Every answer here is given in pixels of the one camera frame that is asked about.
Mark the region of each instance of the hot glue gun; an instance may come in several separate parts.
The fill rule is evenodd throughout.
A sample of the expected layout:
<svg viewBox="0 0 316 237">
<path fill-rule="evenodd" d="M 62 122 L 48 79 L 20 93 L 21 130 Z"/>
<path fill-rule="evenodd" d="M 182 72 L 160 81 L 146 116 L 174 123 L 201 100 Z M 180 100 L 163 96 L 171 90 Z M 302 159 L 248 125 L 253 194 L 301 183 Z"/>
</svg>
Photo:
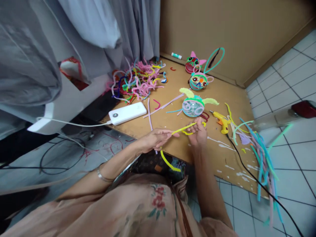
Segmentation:
<svg viewBox="0 0 316 237">
<path fill-rule="evenodd" d="M 225 116 L 221 115 L 220 113 L 213 112 L 211 110 L 210 110 L 210 112 L 212 113 L 212 115 L 214 117 L 219 119 L 218 123 L 222 126 L 221 133 L 227 134 L 228 133 L 228 124 L 230 124 L 231 121 L 229 119 L 227 119 Z"/>
</svg>

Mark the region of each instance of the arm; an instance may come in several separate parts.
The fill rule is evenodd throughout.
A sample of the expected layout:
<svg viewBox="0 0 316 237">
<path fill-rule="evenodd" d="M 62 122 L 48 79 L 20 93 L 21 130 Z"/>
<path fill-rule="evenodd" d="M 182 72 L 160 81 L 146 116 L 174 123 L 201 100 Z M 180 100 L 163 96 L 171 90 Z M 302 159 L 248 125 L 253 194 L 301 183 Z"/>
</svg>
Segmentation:
<svg viewBox="0 0 316 237">
<path fill-rule="evenodd" d="M 211 217 L 222 221 L 233 229 L 226 212 L 223 197 L 216 183 L 213 173 L 212 159 L 207 152 L 207 132 L 202 125 L 202 118 L 194 120 L 194 126 L 188 128 L 194 157 L 195 174 L 197 182 L 197 198 L 200 204 L 202 217 Z"/>
<path fill-rule="evenodd" d="M 160 150 L 160 147 L 171 137 L 171 133 L 172 131 L 169 129 L 154 129 L 102 164 L 99 168 L 100 174 L 104 178 L 115 179 L 140 154 L 147 153 L 152 149 Z M 105 182 L 100 179 L 97 169 L 95 169 L 61 194 L 56 201 L 100 194 L 105 192 L 111 184 L 112 182 Z"/>
</svg>

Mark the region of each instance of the white power bank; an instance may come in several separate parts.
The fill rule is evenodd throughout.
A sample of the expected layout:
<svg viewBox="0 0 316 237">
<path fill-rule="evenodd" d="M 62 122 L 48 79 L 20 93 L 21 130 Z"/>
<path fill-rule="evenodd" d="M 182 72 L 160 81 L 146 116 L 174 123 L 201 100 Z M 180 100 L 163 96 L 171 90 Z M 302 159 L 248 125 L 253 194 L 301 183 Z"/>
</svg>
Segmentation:
<svg viewBox="0 0 316 237">
<path fill-rule="evenodd" d="M 116 110 L 109 112 L 111 122 L 114 126 L 121 123 L 127 122 L 129 120 L 135 119 L 139 116 L 145 115 L 147 110 L 142 102 L 136 104 L 128 105 Z"/>
</svg>

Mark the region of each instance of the yellow ear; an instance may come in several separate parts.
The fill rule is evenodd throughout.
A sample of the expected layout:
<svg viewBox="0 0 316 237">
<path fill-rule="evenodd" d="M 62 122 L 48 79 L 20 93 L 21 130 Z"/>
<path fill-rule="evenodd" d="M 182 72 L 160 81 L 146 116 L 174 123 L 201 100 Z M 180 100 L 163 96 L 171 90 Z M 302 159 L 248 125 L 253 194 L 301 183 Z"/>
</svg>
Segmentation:
<svg viewBox="0 0 316 237">
<path fill-rule="evenodd" d="M 188 88 L 181 88 L 179 90 L 181 93 L 185 93 L 188 98 L 194 98 L 194 93 L 190 91 Z"/>
<path fill-rule="evenodd" d="M 204 104 L 215 104 L 215 105 L 219 105 L 219 103 L 212 98 L 206 98 L 204 100 L 202 100 Z"/>
</svg>

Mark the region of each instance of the pipe cleaner animal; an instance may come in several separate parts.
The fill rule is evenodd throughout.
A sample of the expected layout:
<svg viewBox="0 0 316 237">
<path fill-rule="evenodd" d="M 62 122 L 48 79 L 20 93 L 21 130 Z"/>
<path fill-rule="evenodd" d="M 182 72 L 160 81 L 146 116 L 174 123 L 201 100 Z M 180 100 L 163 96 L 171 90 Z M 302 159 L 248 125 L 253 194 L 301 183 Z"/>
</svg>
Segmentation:
<svg viewBox="0 0 316 237">
<path fill-rule="evenodd" d="M 193 72 L 193 69 L 195 68 L 195 65 L 203 65 L 205 62 L 205 59 L 199 60 L 196 57 L 195 52 L 192 51 L 191 56 L 187 58 L 187 62 L 185 63 L 185 70 L 187 71 L 187 73 L 191 74 Z"/>
<path fill-rule="evenodd" d="M 220 49 L 223 51 L 223 55 L 222 55 L 221 59 L 220 59 L 220 60 L 216 63 L 216 65 L 213 66 L 211 69 L 206 70 L 206 69 L 207 69 L 207 64 L 208 64 L 208 62 L 210 61 L 211 57 L 213 56 L 213 54 L 214 54 L 216 51 L 217 51 L 217 53 L 218 53 L 218 51 L 219 51 Z M 200 65 L 200 64 L 195 64 L 195 65 L 194 65 L 194 68 L 193 68 L 194 72 L 191 73 L 191 78 L 189 79 L 190 87 L 191 87 L 193 90 L 198 91 L 198 90 L 201 90 L 201 89 L 205 89 L 206 86 L 207 86 L 209 83 L 211 83 L 211 82 L 214 81 L 214 77 L 212 77 L 212 76 L 207 76 L 206 73 L 208 73 L 210 70 L 212 70 L 213 68 L 215 68 L 215 67 L 221 62 L 221 60 L 222 60 L 223 57 L 224 57 L 224 54 L 225 54 L 225 49 L 224 49 L 224 48 L 218 48 L 218 49 L 216 49 L 216 50 L 211 54 L 211 56 L 208 58 L 207 63 L 206 63 L 206 66 L 205 66 L 203 72 L 200 72 L 200 71 L 201 71 L 201 65 Z M 209 65 L 209 67 L 211 67 L 211 64 L 212 64 L 212 62 L 214 61 L 215 57 L 216 57 L 216 55 L 215 55 L 214 58 L 212 59 L 212 61 L 211 61 L 210 65 Z"/>
<path fill-rule="evenodd" d="M 181 88 L 179 91 L 181 93 L 185 93 L 187 96 L 187 98 L 182 103 L 182 110 L 187 116 L 199 116 L 204 111 L 205 104 L 219 105 L 215 99 L 202 99 L 201 97 L 194 95 L 194 93 L 187 88 Z"/>
</svg>

